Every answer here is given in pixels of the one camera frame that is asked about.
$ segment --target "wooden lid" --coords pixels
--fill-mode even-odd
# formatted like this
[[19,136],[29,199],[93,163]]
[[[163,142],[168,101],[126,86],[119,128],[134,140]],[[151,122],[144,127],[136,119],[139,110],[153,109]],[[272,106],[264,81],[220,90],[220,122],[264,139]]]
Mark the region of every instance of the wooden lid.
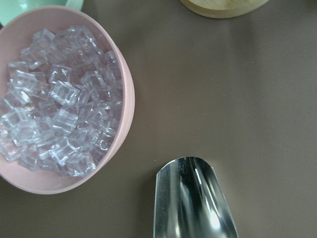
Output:
[[191,11],[206,17],[230,18],[248,13],[268,0],[180,0]]

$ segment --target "bowl of ice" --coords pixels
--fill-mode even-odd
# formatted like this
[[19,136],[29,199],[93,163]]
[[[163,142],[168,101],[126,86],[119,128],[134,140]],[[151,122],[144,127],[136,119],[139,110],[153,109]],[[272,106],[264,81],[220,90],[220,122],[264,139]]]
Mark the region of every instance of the bowl of ice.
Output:
[[30,10],[0,30],[0,175],[55,194],[91,178],[132,123],[134,87],[118,47],[86,14]]

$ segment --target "pink bowl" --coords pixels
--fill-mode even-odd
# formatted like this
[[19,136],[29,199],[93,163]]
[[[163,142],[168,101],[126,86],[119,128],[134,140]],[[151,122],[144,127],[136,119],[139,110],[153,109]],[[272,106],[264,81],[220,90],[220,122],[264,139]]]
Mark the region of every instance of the pink bowl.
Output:
[[21,49],[31,44],[35,32],[48,28],[53,32],[70,25],[86,25],[94,34],[100,48],[113,50],[117,56],[123,79],[123,110],[116,138],[97,169],[85,178],[62,177],[55,172],[32,172],[17,161],[8,163],[0,154],[0,175],[12,185],[32,193],[55,194],[73,189],[91,178],[117,152],[132,123],[134,113],[134,87],[128,65],[118,47],[103,27],[88,15],[65,6],[45,6],[30,10],[8,23],[0,30],[0,97],[6,92],[9,75],[7,63],[19,59]]

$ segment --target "ice scoop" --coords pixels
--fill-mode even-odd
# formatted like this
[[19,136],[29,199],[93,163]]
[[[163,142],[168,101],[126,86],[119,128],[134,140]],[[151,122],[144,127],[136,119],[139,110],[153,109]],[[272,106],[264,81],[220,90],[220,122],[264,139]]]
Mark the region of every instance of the ice scoop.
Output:
[[182,157],[166,164],[156,181],[154,238],[238,238],[213,168]]

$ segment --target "ice cube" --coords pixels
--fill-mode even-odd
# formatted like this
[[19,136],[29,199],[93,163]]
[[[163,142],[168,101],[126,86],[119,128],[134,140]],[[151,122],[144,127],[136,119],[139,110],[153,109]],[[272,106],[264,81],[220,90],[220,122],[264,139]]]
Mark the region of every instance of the ice cube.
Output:
[[19,164],[31,171],[36,171],[40,167],[41,160],[36,146],[33,145],[22,153]]
[[88,71],[84,74],[81,79],[83,85],[85,85],[89,90],[99,88],[99,87],[107,87],[103,78],[97,71]]
[[13,61],[8,63],[8,71],[10,78],[14,78],[16,71],[29,72],[29,66],[23,61]]
[[47,62],[47,58],[40,51],[32,47],[23,49],[20,53],[20,58],[27,63],[30,69],[35,69]]
[[25,93],[34,93],[39,90],[40,82],[34,74],[17,70],[15,77],[11,80],[11,84],[15,90]]
[[78,151],[90,151],[98,139],[99,134],[92,126],[78,128],[72,131],[67,138]]
[[51,156],[51,146],[56,143],[57,139],[54,134],[48,134],[46,137],[42,137],[35,142],[41,160],[46,160]]
[[13,162],[21,157],[22,147],[17,147],[9,137],[0,139],[0,153],[8,162]]
[[57,81],[61,82],[69,82],[71,76],[72,68],[53,64],[51,67],[51,76],[49,78],[50,83],[57,83]]
[[40,137],[38,125],[34,119],[20,121],[10,131],[10,136],[17,146],[33,144]]
[[31,102],[25,92],[18,90],[10,90],[1,101],[9,109],[21,108]]
[[46,49],[51,45],[54,37],[50,30],[44,28],[33,35],[31,46],[39,50]]
[[7,114],[1,117],[3,125],[8,129],[13,129],[20,121],[28,121],[29,111],[24,108],[13,108]]
[[75,129],[77,120],[77,115],[69,113],[61,108],[53,117],[53,129],[62,130],[68,134]]
[[95,162],[89,153],[80,153],[65,162],[68,172],[73,177],[85,177],[96,169]]
[[52,117],[57,112],[58,108],[53,100],[42,101],[38,103],[39,110],[43,115]]
[[62,105],[76,103],[78,95],[79,90],[69,82],[57,81],[51,91],[51,97]]
[[64,137],[57,144],[51,146],[50,154],[59,165],[64,166],[65,161],[77,152],[76,148]]

